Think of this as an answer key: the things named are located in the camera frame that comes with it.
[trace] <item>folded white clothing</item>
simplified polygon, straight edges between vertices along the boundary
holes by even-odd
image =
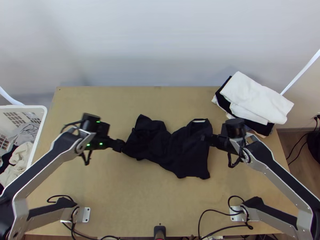
[[[245,118],[254,122],[258,122],[261,123],[263,125],[267,125],[268,124],[268,120],[260,117],[259,115],[245,109],[244,107],[235,104],[234,102],[230,103],[230,110],[232,111],[232,113],[234,115],[236,115],[239,118]]]
[[[5,171],[0,174],[0,184],[3,187],[8,186],[26,170],[32,147],[33,144],[31,142],[25,142],[12,153],[9,162],[14,166],[9,165]]]
[[[262,86],[241,72],[233,75],[220,94],[231,103],[277,124],[284,124],[287,121],[286,116],[294,105],[276,91]]]
[[[211,100],[214,104],[217,104],[219,106],[219,103],[218,103],[218,100],[216,98],[216,96],[213,97],[213,99]],[[267,125],[268,124],[268,120],[246,110],[245,108],[239,106],[239,105],[236,105],[236,104],[233,104],[232,102],[230,103],[230,110],[232,111],[232,113],[234,115],[236,115],[237,117],[239,118],[244,118],[244,119],[248,119],[248,120],[251,120],[251,121],[255,121],[255,122],[258,122],[258,123],[261,123],[263,125]],[[231,114],[227,113],[226,112],[226,116],[230,119],[230,117],[232,116]]]

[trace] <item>silver arm segment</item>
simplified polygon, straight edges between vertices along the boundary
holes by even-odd
[[[26,231],[57,220],[68,221],[72,214],[74,221],[82,221],[84,208],[80,208],[71,200],[62,198],[56,204],[29,210],[26,198],[62,163],[82,154],[95,134],[76,127],[61,133],[52,143],[48,153],[4,189],[0,198],[1,240],[21,239]]]
[[[240,208],[245,209],[249,219],[263,221],[299,240],[314,240],[319,237],[320,200],[284,169],[275,159],[271,150],[255,135],[245,135],[246,146],[241,146],[243,138],[230,139],[236,152],[242,152],[241,159],[249,167],[262,172],[299,209],[297,217],[266,206],[261,198],[245,201]]]

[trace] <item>white pole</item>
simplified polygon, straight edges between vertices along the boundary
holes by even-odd
[[[301,76],[304,72],[318,59],[320,56],[320,49],[314,54],[310,61],[304,66],[304,68],[294,77],[294,79],[285,87],[285,89],[280,93],[283,95]]]
[[[22,102],[13,99],[9,94],[7,94],[7,92],[1,86],[0,94],[13,105],[24,105]]]

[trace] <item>black garment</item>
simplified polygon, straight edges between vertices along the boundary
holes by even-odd
[[[18,146],[13,145],[11,151],[10,151],[10,152],[7,152],[6,154],[4,154],[4,155],[2,156],[2,162],[3,162],[3,163],[2,163],[2,166],[0,167],[0,174],[2,174],[9,165],[12,165],[12,164],[10,164],[9,160],[10,160],[13,152],[15,151],[15,149],[16,149],[17,147],[18,147]]]
[[[170,134],[164,122],[140,115],[122,152],[137,160],[158,163],[178,178],[207,179],[210,178],[207,167],[209,144],[200,140],[202,135],[212,136],[208,119],[195,119]]]
[[[221,88],[219,88],[219,90],[216,92],[216,98],[217,98],[217,101],[218,101],[220,107],[222,107],[227,113],[231,114],[235,118],[239,118],[236,115],[234,115],[232,113],[232,111],[230,110],[230,102],[228,100],[226,100],[222,94],[220,94],[220,91],[224,88],[224,86],[227,84],[227,82],[231,78],[232,78],[232,76],[230,76],[226,80],[226,82],[221,86]],[[244,124],[247,125],[249,128],[255,130],[257,133],[264,135],[264,136],[269,136],[272,131],[272,128],[274,126],[274,123],[268,122],[267,125],[263,125],[261,123],[254,122],[254,121],[251,121],[248,119],[244,119]]]
[[[307,135],[308,149],[313,158],[320,164],[320,133],[313,131]]]

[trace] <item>white wall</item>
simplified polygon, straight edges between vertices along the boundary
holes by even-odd
[[[318,0],[0,1],[0,85],[29,104],[60,85],[219,86],[237,70],[280,92],[320,48]]]
[[[320,113],[320,58],[284,94],[294,107],[288,114],[288,121],[278,128],[315,127],[313,117]]]

